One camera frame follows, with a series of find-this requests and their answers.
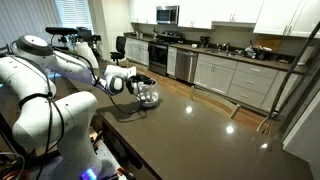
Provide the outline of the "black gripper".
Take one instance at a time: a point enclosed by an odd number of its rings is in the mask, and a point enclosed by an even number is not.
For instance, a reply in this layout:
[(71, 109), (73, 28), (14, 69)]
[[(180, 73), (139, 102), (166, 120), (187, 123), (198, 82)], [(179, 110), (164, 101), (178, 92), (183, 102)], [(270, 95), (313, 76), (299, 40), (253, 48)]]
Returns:
[(154, 78), (148, 77), (143, 74), (134, 75), (126, 80), (126, 87), (128, 91), (133, 94), (134, 93), (134, 83), (142, 83), (143, 85), (155, 85), (157, 81)]

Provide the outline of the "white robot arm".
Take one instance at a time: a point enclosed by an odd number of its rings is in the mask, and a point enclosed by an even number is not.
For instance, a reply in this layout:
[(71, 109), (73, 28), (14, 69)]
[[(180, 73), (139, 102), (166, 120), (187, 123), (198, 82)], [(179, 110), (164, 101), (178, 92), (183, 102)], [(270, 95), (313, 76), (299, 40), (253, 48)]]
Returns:
[(13, 126), (13, 138), (21, 146), (38, 148), (57, 144), (62, 161), (49, 174), (50, 180), (92, 180), (101, 174), (102, 160), (89, 138), (89, 126), (98, 100), (88, 91), (55, 100), (55, 84), (46, 70), (91, 85), (109, 96), (128, 89), (144, 106), (152, 100), (143, 94), (156, 80), (135, 67), (108, 65), (104, 74), (94, 74), (97, 60), (73, 55), (49, 45), (34, 35), (22, 35), (1, 58), (0, 78), (19, 100), (20, 115)]

